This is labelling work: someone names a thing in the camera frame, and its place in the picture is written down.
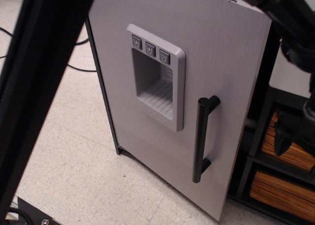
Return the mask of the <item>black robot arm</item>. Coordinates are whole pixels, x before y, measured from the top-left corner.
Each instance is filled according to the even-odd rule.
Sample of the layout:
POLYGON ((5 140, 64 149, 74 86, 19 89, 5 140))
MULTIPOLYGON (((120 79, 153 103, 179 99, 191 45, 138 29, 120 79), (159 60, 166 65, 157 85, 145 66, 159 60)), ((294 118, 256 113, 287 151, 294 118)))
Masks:
MULTIPOLYGON (((0 75, 0 217, 20 183, 75 42, 94 0, 24 0, 0 75)), ((280 28, 290 61, 314 73, 294 51, 315 48, 315 12, 304 0, 242 0, 280 28)))

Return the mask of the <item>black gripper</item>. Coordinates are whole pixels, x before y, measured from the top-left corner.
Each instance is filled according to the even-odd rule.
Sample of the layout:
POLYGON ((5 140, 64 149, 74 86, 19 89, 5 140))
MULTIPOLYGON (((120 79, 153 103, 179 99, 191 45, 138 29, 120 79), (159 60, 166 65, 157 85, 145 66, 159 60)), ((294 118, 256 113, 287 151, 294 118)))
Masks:
POLYGON ((311 155, 315 155, 315 102, 307 100, 303 105, 303 117, 280 112, 275 124, 275 153, 281 156, 293 142, 311 155))

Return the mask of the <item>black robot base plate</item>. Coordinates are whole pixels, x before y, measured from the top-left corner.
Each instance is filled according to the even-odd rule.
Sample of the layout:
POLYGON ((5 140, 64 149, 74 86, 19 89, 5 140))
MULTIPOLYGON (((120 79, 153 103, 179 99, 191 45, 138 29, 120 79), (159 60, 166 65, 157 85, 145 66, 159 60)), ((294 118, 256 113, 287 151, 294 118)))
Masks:
POLYGON ((61 225, 59 221, 14 196, 9 212, 4 219, 4 225, 61 225))

